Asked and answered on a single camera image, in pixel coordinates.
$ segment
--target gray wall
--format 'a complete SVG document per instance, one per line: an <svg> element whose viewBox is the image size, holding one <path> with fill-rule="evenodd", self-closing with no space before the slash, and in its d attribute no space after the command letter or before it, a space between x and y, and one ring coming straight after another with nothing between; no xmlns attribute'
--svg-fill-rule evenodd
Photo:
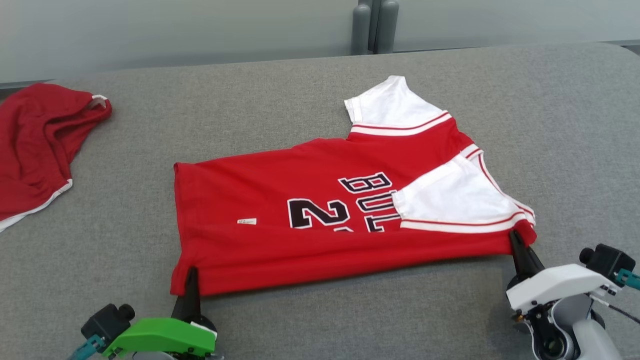
<svg viewBox="0 0 640 360"><path fill-rule="evenodd" d="M399 0L395 51L640 39L638 0ZM0 88L349 54L357 0L0 0Z"/></svg>
<svg viewBox="0 0 640 360"><path fill-rule="evenodd" d="M509 44L638 44L638 0L399 0L395 51Z"/></svg>
<svg viewBox="0 0 640 360"><path fill-rule="evenodd" d="M0 0L0 83L349 54L345 0Z"/></svg>

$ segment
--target red cloth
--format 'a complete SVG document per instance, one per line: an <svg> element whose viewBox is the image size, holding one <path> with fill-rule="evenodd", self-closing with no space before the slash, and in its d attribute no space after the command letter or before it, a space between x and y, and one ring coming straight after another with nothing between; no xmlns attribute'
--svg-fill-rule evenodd
<svg viewBox="0 0 640 360"><path fill-rule="evenodd" d="M411 136L352 132L346 140L316 139L291 149L177 163L182 255L171 293L184 294L192 266L206 296L510 254L512 229L533 243L536 233L526 220L490 233L414 230L401 227L388 206L390 192L473 146L451 118ZM356 187L365 190L351 191ZM368 208L363 199L370 199ZM319 210L296 217L287 207L290 200L312 201ZM371 217L377 222L367 221Z"/></svg>
<svg viewBox="0 0 640 360"><path fill-rule="evenodd" d="M53 84L35 84L0 105L0 231L42 209L71 182L69 164L111 104Z"/></svg>

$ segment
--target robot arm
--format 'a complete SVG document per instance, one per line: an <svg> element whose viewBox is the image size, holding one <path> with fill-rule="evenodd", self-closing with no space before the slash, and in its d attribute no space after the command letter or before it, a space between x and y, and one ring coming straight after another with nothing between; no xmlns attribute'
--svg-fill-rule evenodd
<svg viewBox="0 0 640 360"><path fill-rule="evenodd" d="M598 245L584 249L586 267L569 264L544 268L519 234L510 234L516 276L507 289L514 319L529 328L538 360L621 360L592 310L593 299L615 296L626 284L636 262L622 251Z"/></svg>
<svg viewBox="0 0 640 360"><path fill-rule="evenodd" d="M82 327L87 342L68 360L86 360L100 353L109 360L132 353L134 360L213 360L218 333L200 312L198 270L192 268L186 293L178 297L170 318L144 318L131 325L131 306L109 304Z"/></svg>

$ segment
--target white trim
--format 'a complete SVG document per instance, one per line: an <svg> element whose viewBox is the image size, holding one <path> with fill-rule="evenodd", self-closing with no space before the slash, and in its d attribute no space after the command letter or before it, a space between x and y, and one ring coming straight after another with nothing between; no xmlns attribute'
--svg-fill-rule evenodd
<svg viewBox="0 0 640 360"><path fill-rule="evenodd" d="M17 223L18 221L22 220L22 218L24 218L25 216L27 216L29 214L37 213L38 211L46 208L60 194L62 194L63 192L69 190L69 188L71 188L73 183L74 183L73 180L71 180L71 179L67 180L67 184L65 186L62 186L60 189L58 189L55 192L53 192L53 194L51 194L51 197L49 197L49 200L45 201L44 204L40 205L39 207L37 207L35 209L31 209L29 211L25 211L25 212L17 214L17 215L14 215L12 217L8 217L8 218L0 221L0 233L2 231L4 231L7 227L10 227L11 225L13 225L13 224Z"/></svg>
<svg viewBox="0 0 640 360"><path fill-rule="evenodd" d="M462 155L464 158L469 159L469 156L471 154L473 154L474 158L480 154L482 154L484 151L482 151L482 149L480 149L478 147L478 145L476 144L471 144L469 146L467 146L466 148L462 149L462 151L460 151L460 155Z"/></svg>
<svg viewBox="0 0 640 360"><path fill-rule="evenodd" d="M359 124L362 122L362 112L360 111L360 98L352 97L344 101L344 106L347 108L347 112L349 113L349 119L354 124Z"/></svg>
<svg viewBox="0 0 640 360"><path fill-rule="evenodd" d="M107 98L102 95L94 95L92 96L91 102L86 106L87 109L93 109L94 106L100 104L104 109L107 108Z"/></svg>
<svg viewBox="0 0 640 360"><path fill-rule="evenodd" d="M431 129L432 127L442 124L443 122L451 118L452 118L451 114L445 111L431 118L430 120L425 122L423 125L419 125L419 126L406 127L406 126L373 125L373 124L367 124L365 126L365 125L354 124L354 126L351 127L351 132L368 134L368 135L408 136L408 135L419 134L425 130Z"/></svg>
<svg viewBox="0 0 640 360"><path fill-rule="evenodd" d="M203 326L203 325L200 325L199 323L196 323L196 322L191 322L190 324L191 324L191 325L193 325L193 326L195 326L195 327L197 327L197 328L199 328L199 329L202 329L202 330L204 330L204 331L208 331L208 332L210 332L211 334L213 334L213 336L214 336L214 337L213 337L213 340L217 340L217 339L218 339L218 332L217 332L217 331L213 331L213 330L211 330L210 328L208 328L208 327L206 327L206 326Z"/></svg>
<svg viewBox="0 0 640 360"><path fill-rule="evenodd" d="M512 214L512 217L508 221L500 222L499 224L451 224L403 220L400 223L400 227L405 229L440 231L441 233L484 234L511 229L518 221L521 220L528 221L527 216L523 211Z"/></svg>
<svg viewBox="0 0 640 360"><path fill-rule="evenodd" d="M533 209L530 208L529 206L522 204L520 201L517 201L516 199L510 197L509 195L505 194L500 187L498 186L498 183L495 182L493 176L491 176L491 173L489 172L489 169L486 167L486 164L484 163L484 154L480 154L480 156L478 157L478 162L480 163L480 165L482 166L482 168L480 170L483 170L483 173L485 174L485 176L487 177L487 179L489 179L489 181L491 181L491 184L493 184L495 186L495 188L505 197L507 198L509 201L513 202L513 204L515 204L516 206L518 206L520 209L525 210L525 214L527 215L527 220L532 224L532 225L536 225L536 214L534 213Z"/></svg>

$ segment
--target printed number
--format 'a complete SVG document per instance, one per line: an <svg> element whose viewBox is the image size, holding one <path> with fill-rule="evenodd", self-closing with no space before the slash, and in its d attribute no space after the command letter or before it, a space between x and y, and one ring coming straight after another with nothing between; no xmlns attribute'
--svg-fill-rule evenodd
<svg viewBox="0 0 640 360"><path fill-rule="evenodd" d="M340 184L342 184L342 186L344 186L344 188L350 193L369 192L372 190L388 188L393 185L384 172L378 172L371 176L354 177L351 179L343 177L342 179L338 179L338 182L340 182Z"/></svg>
<svg viewBox="0 0 640 360"><path fill-rule="evenodd" d="M349 209L340 200L327 202L329 211L325 211L309 199L289 199L289 225L294 229L312 227L311 217L323 225L344 224L350 219Z"/></svg>
<svg viewBox="0 0 640 360"><path fill-rule="evenodd" d="M364 221L367 223L367 229L369 230L370 233L378 233L380 231L385 230L385 227L378 225L378 223L395 220L398 218L400 218L400 215L398 214L378 215L378 216L369 215L364 217Z"/></svg>
<svg viewBox="0 0 640 360"><path fill-rule="evenodd" d="M358 204L358 207L363 213L372 213L373 211L394 209L394 201L392 198L392 194L394 192L396 191L391 190L386 193L359 197L356 200L356 204Z"/></svg>

